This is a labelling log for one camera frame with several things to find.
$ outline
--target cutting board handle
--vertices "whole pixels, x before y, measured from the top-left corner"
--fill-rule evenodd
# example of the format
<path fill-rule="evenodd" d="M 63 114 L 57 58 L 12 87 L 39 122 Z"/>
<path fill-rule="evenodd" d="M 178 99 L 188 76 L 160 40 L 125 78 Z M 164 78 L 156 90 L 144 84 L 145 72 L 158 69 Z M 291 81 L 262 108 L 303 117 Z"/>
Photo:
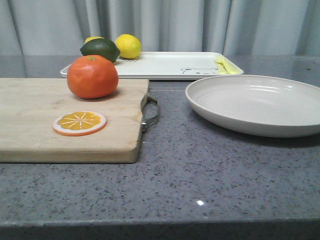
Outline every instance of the cutting board handle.
<path fill-rule="evenodd" d="M 142 123 L 141 123 L 141 129 L 143 133 L 145 133 L 147 129 L 158 120 L 158 115 L 159 115 L 158 101 L 154 97 L 150 96 L 148 93 L 145 95 L 145 97 L 141 101 L 141 109 L 143 109 L 147 104 L 155 105 L 156 109 L 153 116 L 148 118 L 145 118 L 145 116 L 143 116 Z"/>

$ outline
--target citrus fruit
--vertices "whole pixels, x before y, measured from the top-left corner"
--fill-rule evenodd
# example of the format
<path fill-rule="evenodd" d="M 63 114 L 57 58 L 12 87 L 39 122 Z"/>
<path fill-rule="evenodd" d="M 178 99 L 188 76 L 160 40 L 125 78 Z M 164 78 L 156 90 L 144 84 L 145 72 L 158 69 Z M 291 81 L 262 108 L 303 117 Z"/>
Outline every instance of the citrus fruit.
<path fill-rule="evenodd" d="M 124 59 L 135 59 L 141 53 L 141 42 L 133 35 L 122 34 L 114 43 L 120 50 L 120 57 Z"/>
<path fill-rule="evenodd" d="M 100 55 L 77 58 L 69 66 L 66 79 L 70 91 L 83 99 L 107 96 L 116 90 L 119 83 L 114 64 Z"/>
<path fill-rule="evenodd" d="M 96 111 L 75 111 L 58 117 L 53 130 L 64 136 L 84 136 L 96 133 L 107 124 L 106 117 Z"/>
<path fill-rule="evenodd" d="M 90 36 L 90 37 L 87 37 L 86 40 L 84 41 L 84 43 L 86 44 L 87 42 L 93 40 L 93 39 L 103 39 L 102 36 Z"/>
<path fill-rule="evenodd" d="M 119 57 L 120 50 L 116 44 L 105 38 L 95 38 L 87 41 L 81 48 L 80 52 L 83 56 L 100 55 L 111 62 L 115 62 Z"/>

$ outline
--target white plate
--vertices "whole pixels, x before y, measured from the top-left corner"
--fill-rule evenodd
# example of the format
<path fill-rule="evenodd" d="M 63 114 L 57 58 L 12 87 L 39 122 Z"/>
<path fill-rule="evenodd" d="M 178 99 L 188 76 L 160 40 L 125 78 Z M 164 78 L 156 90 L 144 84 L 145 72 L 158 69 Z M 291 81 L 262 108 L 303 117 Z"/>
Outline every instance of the white plate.
<path fill-rule="evenodd" d="M 320 133 L 320 88 L 259 75 L 223 75 L 189 84 L 185 94 L 203 118 L 237 132 L 274 138 Z"/>
<path fill-rule="evenodd" d="M 164 52 L 144 51 L 137 59 L 118 58 L 114 63 L 122 79 L 149 80 L 197 80 L 220 75 L 216 64 L 216 52 Z M 239 74 L 244 71 L 226 59 Z M 66 78 L 68 67 L 60 71 Z"/>

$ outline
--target orange slice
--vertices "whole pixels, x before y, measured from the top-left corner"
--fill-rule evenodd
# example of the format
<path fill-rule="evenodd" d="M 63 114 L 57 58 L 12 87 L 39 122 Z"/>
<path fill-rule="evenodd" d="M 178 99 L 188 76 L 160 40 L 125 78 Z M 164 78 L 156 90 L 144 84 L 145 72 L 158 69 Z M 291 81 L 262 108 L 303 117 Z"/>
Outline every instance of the orange slice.
<path fill-rule="evenodd" d="M 99 112 L 74 111 L 58 117 L 52 127 L 63 136 L 84 136 L 98 132 L 106 124 L 106 117 Z"/>

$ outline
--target wooden cutting board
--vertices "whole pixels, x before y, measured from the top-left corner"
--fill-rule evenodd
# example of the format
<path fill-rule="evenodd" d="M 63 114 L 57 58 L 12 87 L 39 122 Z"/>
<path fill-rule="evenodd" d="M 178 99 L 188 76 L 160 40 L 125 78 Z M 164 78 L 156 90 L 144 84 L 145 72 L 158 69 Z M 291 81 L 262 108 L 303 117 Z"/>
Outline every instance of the wooden cutting board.
<path fill-rule="evenodd" d="M 65 78 L 0 78 L 0 162 L 134 163 L 147 79 L 120 79 L 101 99 L 74 96 Z M 62 136 L 52 124 L 76 111 L 104 114 L 107 125 L 85 136 Z"/>

